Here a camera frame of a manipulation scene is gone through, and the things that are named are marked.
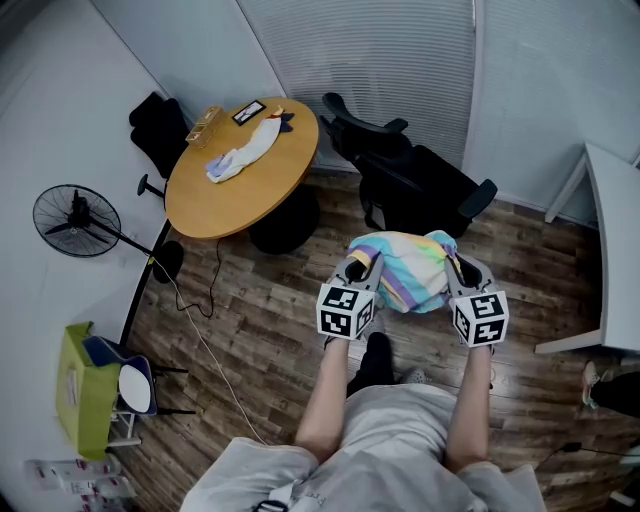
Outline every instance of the wooden floor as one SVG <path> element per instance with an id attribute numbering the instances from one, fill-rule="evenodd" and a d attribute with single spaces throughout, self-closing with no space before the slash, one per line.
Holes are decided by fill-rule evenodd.
<path id="1" fill-rule="evenodd" d="M 286 256 L 258 252 L 246 234 L 220 243 L 222 266 L 210 320 L 193 318 L 217 355 L 258 432 L 268 442 L 291 440 L 322 358 L 315 332 L 315 300 L 349 242 L 368 232 L 357 196 L 359 177 L 313 173 L 320 225 L 307 243 Z M 185 248 L 178 276 L 188 302 L 208 309 L 216 268 L 215 241 L 171 233 Z M 493 359 L 491 458 L 504 470 L 539 464 L 569 441 L 600 450 L 626 450 L 640 421 L 611 411 L 588 410 L 580 400 L 580 375 L 589 358 L 599 368 L 616 363 L 611 352 L 534 355 L 535 344 L 597 326 L 600 249 L 597 233 L 542 214 L 495 202 L 459 241 L 460 251 L 491 267 L 509 297 L 507 342 Z M 184 312 L 176 311 L 171 285 L 150 279 L 128 346 L 157 364 L 187 368 L 188 376 L 157 383 L 164 407 L 194 409 L 194 416 L 142 420 L 140 447 L 117 450 L 148 511 L 178 510 L 196 480 L 235 436 L 251 437 L 211 356 Z M 458 345 L 445 311 L 428 315 L 383 312 L 398 371 L 422 367 L 434 384 L 457 392 L 467 350 Z M 364 346 L 351 349 L 351 370 Z M 559 453 L 537 470 L 549 510 L 600 510 L 608 493 L 628 480 L 617 457 Z"/>

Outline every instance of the fan stand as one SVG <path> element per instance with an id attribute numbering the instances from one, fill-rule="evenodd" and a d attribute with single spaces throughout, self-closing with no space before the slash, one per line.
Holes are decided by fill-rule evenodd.
<path id="1" fill-rule="evenodd" d="M 169 277 L 176 280 L 176 276 L 178 272 L 180 272 L 180 267 L 182 267 L 182 259 L 184 257 L 184 249 L 182 246 L 176 242 L 175 240 L 169 240 L 165 242 L 160 249 L 151 254 L 154 260 L 160 262 L 160 264 L 167 271 L 166 274 L 159 265 L 153 265 L 153 277 L 156 278 L 156 281 L 162 284 L 166 284 L 169 282 Z"/>
<path id="2" fill-rule="evenodd" d="M 149 256 L 150 259 L 153 259 L 160 263 L 160 265 L 162 265 L 162 267 L 164 267 L 164 269 L 166 270 L 166 273 L 165 270 L 162 270 L 162 267 L 160 267 L 160 265 L 153 265 L 153 277 L 155 277 L 159 283 L 166 284 L 170 280 L 176 280 L 176 276 L 178 275 L 178 272 L 180 272 L 180 268 L 182 267 L 182 259 L 184 257 L 184 249 L 178 242 L 176 242 L 175 240 L 169 240 L 168 242 L 162 244 L 162 247 L 160 247 L 160 249 L 158 249 L 157 251 L 150 251 L 143 245 L 140 245 L 139 243 L 131 240 L 129 237 L 123 235 L 120 231 L 111 229 L 109 226 L 106 226 L 105 224 L 91 216 L 89 217 L 89 222 L 91 224 L 94 224 L 95 226 L 98 226 L 100 229 L 106 231 L 110 235 L 115 236 L 118 240 L 122 240 L 124 243 L 130 245 L 131 247 L 134 247 L 140 252 L 143 252 L 144 254 Z"/>

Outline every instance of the table top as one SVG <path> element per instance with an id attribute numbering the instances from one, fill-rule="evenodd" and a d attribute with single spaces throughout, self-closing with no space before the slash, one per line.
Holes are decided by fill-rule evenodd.
<path id="1" fill-rule="evenodd" d="M 266 108 L 238 126 L 228 113 L 202 149 L 189 146 L 167 184 L 165 206 L 171 225 L 193 238 L 220 238 L 241 231 L 278 206 L 302 181 L 318 146 L 318 122 L 306 105 L 288 98 L 260 99 Z M 260 121 L 278 106 L 294 113 L 293 131 L 278 135 L 273 146 L 240 174 L 222 183 L 207 178 L 205 165 L 251 138 Z"/>
<path id="2" fill-rule="evenodd" d="M 640 350 L 640 171 L 596 146 L 585 147 L 600 227 L 603 344 Z"/>

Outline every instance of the black office chair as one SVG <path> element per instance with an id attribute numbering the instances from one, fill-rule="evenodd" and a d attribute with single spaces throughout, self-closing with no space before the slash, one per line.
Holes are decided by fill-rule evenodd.
<path id="1" fill-rule="evenodd" d="M 188 145 L 185 139 L 189 129 L 178 102 L 173 98 L 165 101 L 153 92 L 129 114 L 129 124 L 134 127 L 133 143 L 151 159 L 160 176 L 168 180 Z M 148 177 L 145 174 L 138 183 L 138 195 L 149 190 L 164 198 L 160 190 L 147 184 Z"/>
<path id="2" fill-rule="evenodd" d="M 402 133 L 405 120 L 375 126 L 353 117 L 339 94 L 322 101 L 336 116 L 320 116 L 333 148 L 362 174 L 367 226 L 417 235 L 442 229 L 458 238 L 495 197 L 491 180 L 478 186 L 433 151 L 413 146 Z"/>

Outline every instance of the striped towel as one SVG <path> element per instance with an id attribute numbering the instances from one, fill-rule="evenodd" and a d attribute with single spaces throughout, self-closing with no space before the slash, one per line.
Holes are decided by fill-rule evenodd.
<path id="1" fill-rule="evenodd" d="M 358 237 L 349 245 L 349 256 L 367 268 L 376 256 L 384 258 L 378 292 L 387 306 L 402 313 L 427 313 L 446 304 L 444 262 L 451 256 L 459 269 L 456 251 L 456 241 L 444 231 L 425 236 L 382 231 Z"/>

